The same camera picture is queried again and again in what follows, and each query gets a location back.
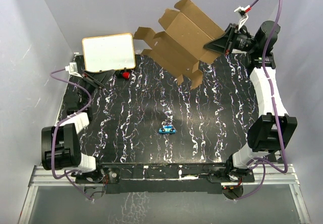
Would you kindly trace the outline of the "red black stamp toy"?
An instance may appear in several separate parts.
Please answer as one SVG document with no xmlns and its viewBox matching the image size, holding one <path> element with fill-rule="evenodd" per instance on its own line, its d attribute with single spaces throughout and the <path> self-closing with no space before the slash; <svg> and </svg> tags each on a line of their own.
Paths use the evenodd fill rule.
<svg viewBox="0 0 323 224">
<path fill-rule="evenodd" d="M 130 79 L 130 75 L 131 73 L 128 72 L 126 68 L 116 71 L 116 76 L 125 80 Z"/>
</svg>

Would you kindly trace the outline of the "brown cardboard box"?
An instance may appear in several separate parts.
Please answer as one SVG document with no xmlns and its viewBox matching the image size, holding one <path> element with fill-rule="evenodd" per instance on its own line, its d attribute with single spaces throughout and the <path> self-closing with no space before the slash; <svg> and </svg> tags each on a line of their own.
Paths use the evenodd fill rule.
<svg viewBox="0 0 323 224">
<path fill-rule="evenodd" d="M 149 47 L 142 51 L 183 83 L 191 80 L 191 89 L 197 88 L 203 79 L 199 63 L 213 64 L 220 53 L 204 48 L 204 45 L 223 35 L 224 31 L 191 0 L 178 1 L 173 9 L 166 9 L 158 20 L 163 31 L 138 27 L 133 38 L 143 40 Z"/>
</svg>

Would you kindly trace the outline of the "blue toy car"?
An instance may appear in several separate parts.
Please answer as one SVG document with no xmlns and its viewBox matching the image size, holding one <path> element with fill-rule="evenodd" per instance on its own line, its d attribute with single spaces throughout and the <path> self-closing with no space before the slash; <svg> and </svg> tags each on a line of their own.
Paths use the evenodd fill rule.
<svg viewBox="0 0 323 224">
<path fill-rule="evenodd" d="M 175 134 L 176 129 L 172 125 L 166 125 L 166 126 L 159 128 L 158 133 L 159 134 Z"/>
</svg>

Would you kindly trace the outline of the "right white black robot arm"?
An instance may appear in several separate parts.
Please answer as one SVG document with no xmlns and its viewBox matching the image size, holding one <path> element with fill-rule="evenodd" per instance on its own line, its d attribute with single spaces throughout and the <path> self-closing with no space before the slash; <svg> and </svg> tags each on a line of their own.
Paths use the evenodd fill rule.
<svg viewBox="0 0 323 224">
<path fill-rule="evenodd" d="M 246 53 L 247 69 L 258 102 L 259 117 L 247 132 L 246 144 L 226 161 L 225 176 L 236 182 L 250 173 L 256 162 L 285 149 L 297 127 L 297 119 L 283 106 L 276 82 L 276 63 L 272 52 L 280 26 L 265 21 L 254 36 L 246 26 L 230 23 L 218 38 L 204 45 L 205 49 L 229 55 L 233 50 Z"/>
</svg>

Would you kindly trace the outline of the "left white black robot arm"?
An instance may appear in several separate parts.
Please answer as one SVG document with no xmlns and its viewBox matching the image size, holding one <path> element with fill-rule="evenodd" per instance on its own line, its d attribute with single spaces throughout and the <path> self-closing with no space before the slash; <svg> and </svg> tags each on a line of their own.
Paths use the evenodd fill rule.
<svg viewBox="0 0 323 224">
<path fill-rule="evenodd" d="M 115 70 L 98 73 L 83 71 L 80 83 L 76 84 L 50 76 L 58 81 L 66 82 L 76 89 L 65 96 L 66 118 L 54 126 L 41 130 L 41 162 L 45 170 L 51 171 L 55 179 L 67 177 L 69 174 L 83 175 L 93 183 L 104 178 L 104 170 L 96 157 L 83 154 L 78 134 L 89 126 L 93 119 L 91 102 L 95 90 L 104 89 L 105 84 L 114 76 Z"/>
</svg>

